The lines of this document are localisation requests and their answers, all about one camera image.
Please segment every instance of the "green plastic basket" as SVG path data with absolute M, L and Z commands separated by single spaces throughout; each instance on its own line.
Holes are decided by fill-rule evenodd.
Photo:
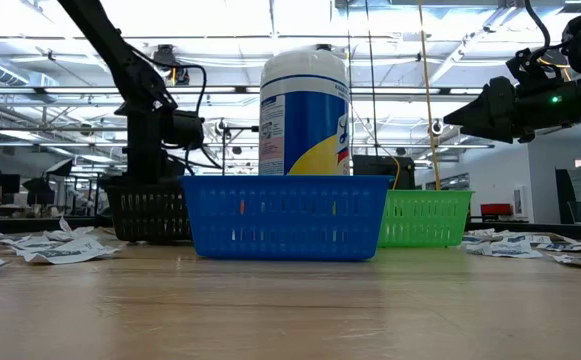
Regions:
M 472 191 L 388 191 L 379 247 L 459 245 L 471 196 Z

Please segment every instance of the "black cable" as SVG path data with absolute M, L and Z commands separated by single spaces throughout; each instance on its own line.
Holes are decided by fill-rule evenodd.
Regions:
M 182 164 L 185 161 L 184 159 L 182 159 L 178 156 L 172 155 L 172 154 L 168 154 L 168 157 L 173 159 L 173 160 L 179 161 Z M 192 165 L 192 166 L 196 166 L 196 167 L 206 168 L 206 169 L 221 169 L 221 167 L 216 167 L 214 165 L 208 165 L 208 164 L 201 164 L 201 163 L 198 163 L 198 162 L 195 162 L 192 160 L 188 160 L 188 164 Z
M 368 0 L 366 0 L 366 19 L 368 21 L 368 42 L 370 46 L 370 78 L 372 80 L 372 112 L 374 115 L 374 150 L 379 156 L 379 142 L 377 140 L 377 99 L 374 89 L 374 56 L 372 52 L 372 31 L 370 30 L 370 11 L 368 10 Z
M 203 152 L 203 154 L 208 158 L 208 160 L 212 163 L 212 165 L 214 165 L 217 169 L 223 169 L 223 167 L 221 165 L 219 165 L 219 163 L 214 161 L 212 156 L 210 156 L 210 154 L 208 154 L 208 150 L 203 145 L 201 146 L 201 152 Z
M 199 109 L 201 108 L 201 102 L 203 101 L 203 95 L 205 95 L 205 93 L 206 93 L 206 85 L 208 84 L 208 73 L 206 73 L 206 69 L 203 66 L 196 65 L 196 64 L 182 65 L 182 64 L 162 63 L 162 62 L 159 62 L 159 61 L 156 61 L 156 60 L 150 58 L 149 56 L 142 53 L 141 51 L 139 51 L 139 49 L 135 48 L 134 46 L 132 46 L 130 44 L 127 44 L 127 45 L 130 47 L 130 49 L 132 49 L 132 51 L 137 56 L 141 57 L 142 59 L 144 59 L 147 62 L 150 62 L 152 64 L 155 64 L 158 66 L 169 67 L 169 68 L 177 68 L 177 69 L 199 69 L 199 70 L 201 70 L 201 73 L 203 74 L 203 82 L 201 84 L 201 92 L 199 93 L 199 99 L 197 99 L 197 107 L 196 107 L 197 115 L 199 114 Z
M 188 146 L 186 148 L 186 155 L 185 155 L 185 163 L 183 164 L 186 169 L 188 169 L 188 171 L 190 172 L 191 176 L 194 176 L 194 171 L 192 171 L 192 168 L 190 167 L 190 161 L 188 161 L 188 158 L 190 157 L 190 149 L 192 148 L 192 146 Z
M 351 44 L 351 36 L 350 36 L 350 2 L 346 1 L 346 21 L 348 25 L 348 91 L 350 93 L 350 107 L 354 108 L 354 104 L 352 103 L 352 44 Z M 350 116 L 352 119 L 352 131 L 350 134 L 350 138 L 354 140 L 354 116 Z M 353 148 L 353 141 L 350 141 L 350 156 L 354 154 Z
M 537 15 L 537 13 L 532 8 L 532 3 L 530 2 L 530 0 L 525 0 L 525 2 L 526 2 L 526 11 L 528 12 L 528 15 L 530 15 L 534 23 L 537 24 L 537 27 L 539 27 L 539 30 L 541 30 L 541 33 L 543 33 L 543 47 L 544 48 L 550 47 L 550 32 L 548 32 L 548 28 L 543 23 L 543 21 L 541 21 L 539 15 Z

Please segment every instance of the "blue plastic basket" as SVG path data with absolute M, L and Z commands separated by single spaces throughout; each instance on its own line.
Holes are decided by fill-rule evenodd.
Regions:
M 365 260 L 377 250 L 385 176 L 182 177 L 197 254 Z

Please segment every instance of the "disinfecting wipes canister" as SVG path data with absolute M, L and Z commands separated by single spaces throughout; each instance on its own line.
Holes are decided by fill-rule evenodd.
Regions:
M 290 51 L 261 77 L 259 174 L 348 175 L 349 89 L 329 50 Z

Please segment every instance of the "red object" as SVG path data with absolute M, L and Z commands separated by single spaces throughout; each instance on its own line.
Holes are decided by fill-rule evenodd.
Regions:
M 512 215 L 510 204 L 482 204 L 481 216 L 484 215 Z

